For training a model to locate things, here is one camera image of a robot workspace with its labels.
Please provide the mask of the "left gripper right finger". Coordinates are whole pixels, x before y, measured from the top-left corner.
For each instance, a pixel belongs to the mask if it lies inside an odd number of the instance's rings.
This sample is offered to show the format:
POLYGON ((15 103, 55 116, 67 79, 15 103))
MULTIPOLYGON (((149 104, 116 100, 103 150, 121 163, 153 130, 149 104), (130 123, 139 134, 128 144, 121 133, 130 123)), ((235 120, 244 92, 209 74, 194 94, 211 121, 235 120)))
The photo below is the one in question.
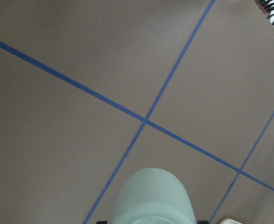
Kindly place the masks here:
POLYGON ((207 220, 199 220, 197 221, 197 224, 208 224, 207 220))

